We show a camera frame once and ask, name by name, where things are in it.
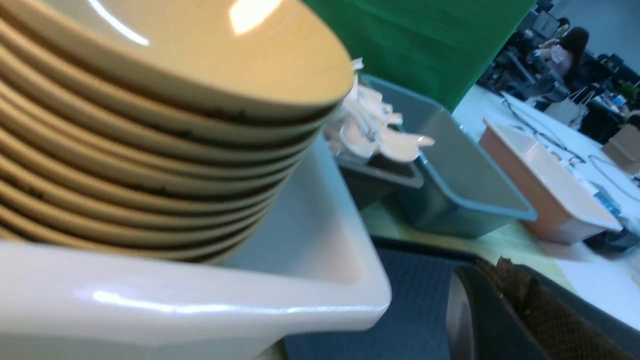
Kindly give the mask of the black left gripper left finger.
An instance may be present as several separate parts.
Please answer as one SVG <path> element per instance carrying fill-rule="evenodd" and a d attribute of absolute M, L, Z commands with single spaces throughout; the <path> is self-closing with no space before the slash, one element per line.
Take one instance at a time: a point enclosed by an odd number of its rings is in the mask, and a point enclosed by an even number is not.
<path fill-rule="evenodd" d="M 548 360 L 505 297 L 477 268 L 455 268 L 446 305 L 451 360 Z"/>

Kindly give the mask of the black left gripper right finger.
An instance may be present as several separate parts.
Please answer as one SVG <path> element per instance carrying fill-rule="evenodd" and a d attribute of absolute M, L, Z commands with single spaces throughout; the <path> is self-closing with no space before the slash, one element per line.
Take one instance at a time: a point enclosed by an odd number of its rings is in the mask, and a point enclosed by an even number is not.
<path fill-rule="evenodd" d="M 552 360 L 639 358 L 637 329 L 534 269 L 504 257 L 477 268 Z"/>

